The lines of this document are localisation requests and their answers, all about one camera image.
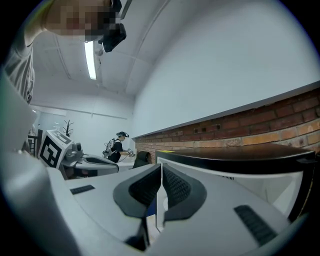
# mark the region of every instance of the ceiling light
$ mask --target ceiling light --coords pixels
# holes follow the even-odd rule
[[[85,42],[84,49],[85,49],[86,64],[88,66],[89,76],[91,79],[97,80],[95,58],[94,58],[94,42],[93,41]]]

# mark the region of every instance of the chair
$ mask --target chair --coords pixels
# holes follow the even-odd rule
[[[146,152],[146,151],[140,151],[137,155],[136,155],[136,159],[134,161],[133,167],[137,168],[137,167],[141,167],[141,166],[146,166],[149,164],[149,156],[150,153]]]

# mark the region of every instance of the black grip strip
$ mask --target black grip strip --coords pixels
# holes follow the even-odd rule
[[[277,233],[248,205],[240,205],[234,211],[260,246],[268,243]]]
[[[168,211],[164,213],[164,222],[190,218],[207,198],[205,186],[167,163],[163,164],[162,169],[162,184],[168,197]]]
[[[75,195],[75,194],[79,194],[79,193],[82,193],[82,192],[87,192],[87,191],[93,190],[93,189],[95,189],[94,186],[86,185],[86,186],[80,186],[80,187],[72,188],[72,189],[70,189],[70,191],[71,191],[71,193],[73,195]]]
[[[125,215],[144,218],[160,186],[161,165],[155,164],[118,184],[113,190],[113,199]]]

